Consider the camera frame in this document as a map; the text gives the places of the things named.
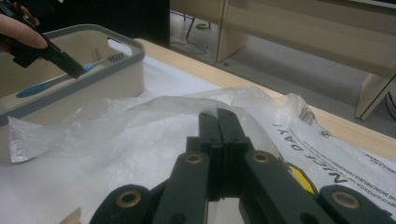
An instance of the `table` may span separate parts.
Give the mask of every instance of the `table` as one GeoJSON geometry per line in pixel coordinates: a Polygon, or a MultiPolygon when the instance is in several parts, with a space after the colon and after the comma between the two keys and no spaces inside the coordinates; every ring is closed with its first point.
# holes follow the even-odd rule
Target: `table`
{"type": "MultiPolygon", "coordinates": [[[[263,86],[247,81],[241,77],[219,70],[205,63],[175,53],[169,49],[156,46],[148,41],[138,39],[145,46],[146,54],[161,62],[174,66],[186,73],[213,83],[221,88],[240,85],[252,85],[265,91],[272,97],[281,96],[276,91],[271,91],[263,86]]],[[[390,161],[396,161],[396,139],[377,133],[358,124],[341,119],[333,114],[312,107],[319,124],[334,136],[348,143],[372,152],[390,161]]]]}
{"type": "MultiPolygon", "coordinates": [[[[147,58],[145,58],[145,70],[148,71],[147,75],[145,76],[147,78],[147,85],[145,86],[146,89],[142,92],[141,96],[158,96],[158,93],[161,93],[161,91],[157,91],[157,89],[159,89],[161,85],[164,85],[163,89],[166,89],[163,90],[163,92],[166,92],[170,95],[185,94],[194,91],[206,91],[218,87],[228,88],[239,85],[252,85],[260,88],[272,97],[281,96],[281,94],[275,91],[268,90],[262,86],[244,80],[241,77],[226,73],[210,65],[200,63],[198,61],[195,61],[194,59],[180,55],[169,49],[154,45],[146,40],[137,39],[137,41],[145,46],[147,55],[147,58]],[[189,85],[176,88],[177,85],[180,85],[177,79],[182,79],[180,78],[180,76],[183,75],[186,77],[186,79],[182,81],[184,81],[184,83],[188,83],[189,85]]],[[[319,109],[312,109],[316,113],[318,122],[321,123],[322,126],[327,128],[329,131],[331,131],[333,135],[336,135],[339,138],[348,141],[349,143],[352,143],[390,161],[396,161],[396,153],[394,151],[394,148],[396,148],[395,139],[362,128],[359,125],[356,125],[344,119],[340,119],[332,114],[321,111],[319,109]]],[[[54,161],[53,163],[49,161],[49,165],[59,165],[59,163],[55,163],[56,161],[54,161]]],[[[15,172],[17,171],[15,171],[13,168],[19,169],[19,165],[5,165],[0,163],[0,166],[0,170],[2,170],[3,172],[0,173],[0,175],[2,177],[6,177],[5,179],[2,179],[2,181],[0,181],[0,189],[2,189],[2,186],[5,186],[8,182],[18,184],[21,188],[29,188],[27,192],[23,192],[24,194],[22,194],[22,196],[19,195],[19,197],[15,197],[12,194],[14,192],[13,188],[2,189],[5,193],[5,200],[3,199],[3,202],[7,202],[7,205],[13,204],[13,206],[5,209],[5,207],[1,206],[2,204],[0,204],[0,217],[3,213],[3,215],[7,214],[6,216],[4,216],[6,218],[9,218],[10,216],[19,217],[19,220],[25,220],[24,222],[28,221],[30,223],[53,223],[59,221],[60,217],[65,217],[78,206],[81,206],[83,208],[83,212],[86,213],[87,207],[92,207],[92,201],[95,202],[94,204],[102,201],[102,198],[90,198],[91,194],[95,194],[94,190],[92,189],[85,189],[85,191],[82,192],[78,190],[73,191],[72,189],[69,189],[69,186],[59,186],[59,188],[56,188],[56,192],[48,192],[43,191],[40,188],[40,186],[47,187],[54,184],[62,183],[59,181],[61,181],[63,178],[67,179],[68,176],[75,176],[76,171],[74,171],[73,169],[76,166],[73,163],[70,165],[71,170],[68,170],[69,172],[64,172],[64,170],[62,170],[61,177],[51,177],[55,178],[58,182],[46,182],[46,180],[48,180],[47,176],[40,175],[40,172],[32,171],[30,175],[34,176],[32,177],[33,179],[30,179],[28,181],[29,185],[23,185],[19,181],[16,181],[19,179],[16,178],[16,176],[18,175],[15,175],[15,172]],[[34,208],[26,207],[29,203],[32,202],[29,201],[28,197],[34,197],[38,192],[40,194],[37,196],[38,199],[36,199],[40,202],[43,201],[43,203],[37,203],[34,208]],[[47,208],[47,210],[44,209],[46,205],[49,204],[49,202],[47,201],[56,198],[54,195],[56,195],[55,193],[58,192],[62,192],[63,195],[68,195],[67,202],[62,202],[62,204],[50,203],[51,208],[47,208]],[[29,203],[26,203],[24,206],[16,209],[16,207],[21,206],[21,202],[18,201],[19,199],[28,200],[29,203]]],[[[238,203],[236,199],[227,199],[226,203],[221,203],[217,208],[215,208],[217,211],[216,216],[209,216],[209,218],[215,218],[216,223],[242,223],[239,213],[233,212],[237,211],[237,205],[238,203]]]]}

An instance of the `white plastic sheet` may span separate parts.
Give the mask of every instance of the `white plastic sheet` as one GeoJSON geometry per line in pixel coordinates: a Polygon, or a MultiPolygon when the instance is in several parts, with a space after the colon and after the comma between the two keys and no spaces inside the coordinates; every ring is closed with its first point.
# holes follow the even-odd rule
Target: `white plastic sheet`
{"type": "Polygon", "coordinates": [[[281,154],[303,171],[313,189],[345,185],[396,213],[394,170],[332,137],[300,97],[274,100],[240,87],[152,100],[104,99],[50,126],[10,118],[12,160],[29,161],[1,164],[0,207],[6,209],[0,217],[5,223],[56,223],[81,207],[88,223],[113,189],[131,183],[151,189],[164,181],[187,136],[198,135],[198,114],[216,115],[218,107],[238,116],[256,149],[281,154]]]}

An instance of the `finger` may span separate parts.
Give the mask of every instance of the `finger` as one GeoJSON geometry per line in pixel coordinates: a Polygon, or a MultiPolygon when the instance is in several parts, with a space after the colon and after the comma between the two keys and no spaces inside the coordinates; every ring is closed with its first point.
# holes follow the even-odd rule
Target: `finger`
{"type": "Polygon", "coordinates": [[[1,43],[0,44],[0,52],[10,53],[11,47],[8,44],[1,43]]]}
{"type": "Polygon", "coordinates": [[[39,24],[40,24],[40,21],[39,21],[37,18],[34,18],[34,17],[32,16],[32,14],[30,14],[30,11],[29,11],[26,7],[21,6],[21,9],[23,10],[23,12],[24,12],[26,15],[28,15],[28,16],[30,17],[30,19],[32,20],[32,22],[33,22],[35,25],[39,25],[39,24]]]}
{"type": "Polygon", "coordinates": [[[0,34],[37,49],[44,49],[48,45],[47,41],[32,28],[2,14],[0,14],[0,34]]]}

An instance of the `blue toothbrush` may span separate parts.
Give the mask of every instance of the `blue toothbrush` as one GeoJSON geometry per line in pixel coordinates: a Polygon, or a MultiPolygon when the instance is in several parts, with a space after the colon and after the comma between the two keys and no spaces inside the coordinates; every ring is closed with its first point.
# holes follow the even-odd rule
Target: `blue toothbrush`
{"type": "MultiPolygon", "coordinates": [[[[123,53],[116,53],[116,54],[112,54],[110,56],[108,56],[105,59],[99,60],[95,63],[88,63],[86,65],[83,66],[84,70],[88,73],[89,71],[91,71],[91,69],[93,69],[96,65],[100,64],[100,63],[104,63],[106,61],[111,61],[112,63],[116,63],[118,61],[121,61],[124,58],[124,54],[123,53]]],[[[55,86],[58,83],[61,83],[63,81],[66,81],[68,79],[70,79],[72,77],[70,77],[69,75],[64,75],[62,77],[58,77],[55,78],[53,80],[49,80],[46,82],[42,82],[40,84],[34,85],[32,87],[29,87],[27,89],[24,89],[23,91],[20,91],[17,93],[17,98],[24,98],[24,97],[28,97],[28,96],[32,96],[32,95],[36,95],[46,89],[49,89],[53,86],[55,86]]]]}

